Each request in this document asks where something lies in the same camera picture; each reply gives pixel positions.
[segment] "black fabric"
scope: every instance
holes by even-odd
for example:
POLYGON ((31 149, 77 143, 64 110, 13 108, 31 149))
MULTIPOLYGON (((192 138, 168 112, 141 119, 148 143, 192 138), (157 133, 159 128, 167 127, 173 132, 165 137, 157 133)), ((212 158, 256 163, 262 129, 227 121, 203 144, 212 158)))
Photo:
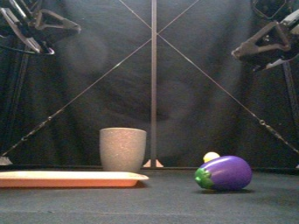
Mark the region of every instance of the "black fabric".
MULTIPOLYGON (((249 1, 199 1, 185 11, 192 3, 157 1, 157 158, 165 166, 197 166, 205 152, 216 151, 243 157, 252 166, 294 168, 298 155, 217 86, 298 147, 282 67, 252 74, 252 66, 231 57, 267 22, 253 15, 249 1)), ((15 164, 100 165, 99 130, 105 127, 145 130, 144 161, 149 159, 151 4, 44 1, 44 8, 81 26, 81 34, 57 43, 55 56, 29 58, 17 114, 9 121, 12 139, 4 139, 3 151, 68 107, 9 153, 15 164)))
POLYGON ((296 224, 298 176, 253 172, 237 192, 200 189, 193 171, 143 171, 132 188, 1 189, 3 223, 296 224))

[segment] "dark table surface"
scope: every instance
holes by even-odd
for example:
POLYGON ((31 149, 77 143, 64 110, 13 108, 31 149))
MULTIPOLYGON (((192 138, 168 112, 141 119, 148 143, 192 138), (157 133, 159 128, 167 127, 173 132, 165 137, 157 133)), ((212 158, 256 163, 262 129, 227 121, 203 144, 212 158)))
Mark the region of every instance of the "dark table surface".
POLYGON ((253 172, 236 192, 200 189, 193 171, 140 171, 128 188, 0 189, 0 223, 299 223, 299 176, 253 172))

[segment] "purple eggplant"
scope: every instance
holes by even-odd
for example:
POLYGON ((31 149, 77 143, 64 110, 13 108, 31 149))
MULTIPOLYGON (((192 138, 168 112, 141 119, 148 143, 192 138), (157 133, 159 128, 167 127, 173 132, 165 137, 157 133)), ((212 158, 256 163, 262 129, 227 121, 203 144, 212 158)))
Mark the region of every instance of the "purple eggplant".
POLYGON ((244 159, 224 156, 203 164, 195 172, 195 181, 204 189, 236 191, 244 188, 252 178, 252 171, 244 159))

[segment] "yellow ball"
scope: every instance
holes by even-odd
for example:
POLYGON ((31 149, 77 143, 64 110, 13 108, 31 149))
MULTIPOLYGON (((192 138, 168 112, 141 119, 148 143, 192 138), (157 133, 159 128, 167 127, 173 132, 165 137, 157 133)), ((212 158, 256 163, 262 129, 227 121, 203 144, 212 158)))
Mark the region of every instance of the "yellow ball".
POLYGON ((208 153, 204 155, 204 157, 203 157, 203 162, 207 163, 207 162, 209 162, 212 159, 219 158, 219 157, 220 157, 219 153, 211 151, 211 152, 208 152, 208 153))

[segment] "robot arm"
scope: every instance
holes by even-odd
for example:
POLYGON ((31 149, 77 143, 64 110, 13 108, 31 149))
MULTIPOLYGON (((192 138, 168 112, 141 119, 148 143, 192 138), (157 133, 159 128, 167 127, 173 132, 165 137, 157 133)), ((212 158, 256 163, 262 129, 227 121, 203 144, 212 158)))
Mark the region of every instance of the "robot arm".
POLYGON ((255 65, 255 71, 292 60, 299 54, 299 10, 280 23, 272 21, 231 54, 236 60, 255 65))
POLYGON ((52 45, 80 33, 80 26, 49 10, 31 11, 27 3, 24 0, 0 1, 0 13, 8 23, 0 27, 0 36, 15 35, 35 53, 53 54, 52 45))

